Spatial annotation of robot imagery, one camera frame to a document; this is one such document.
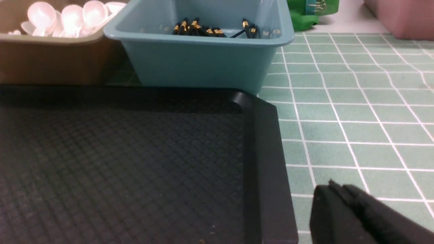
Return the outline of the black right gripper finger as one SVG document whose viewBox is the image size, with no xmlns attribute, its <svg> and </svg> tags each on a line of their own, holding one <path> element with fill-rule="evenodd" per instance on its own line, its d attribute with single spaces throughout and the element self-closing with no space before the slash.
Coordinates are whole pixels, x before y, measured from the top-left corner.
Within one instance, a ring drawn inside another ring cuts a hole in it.
<svg viewBox="0 0 434 244">
<path fill-rule="evenodd" d="M 310 232 L 314 244 L 432 244 L 434 234 L 353 184 L 317 185 Z"/>
</svg>

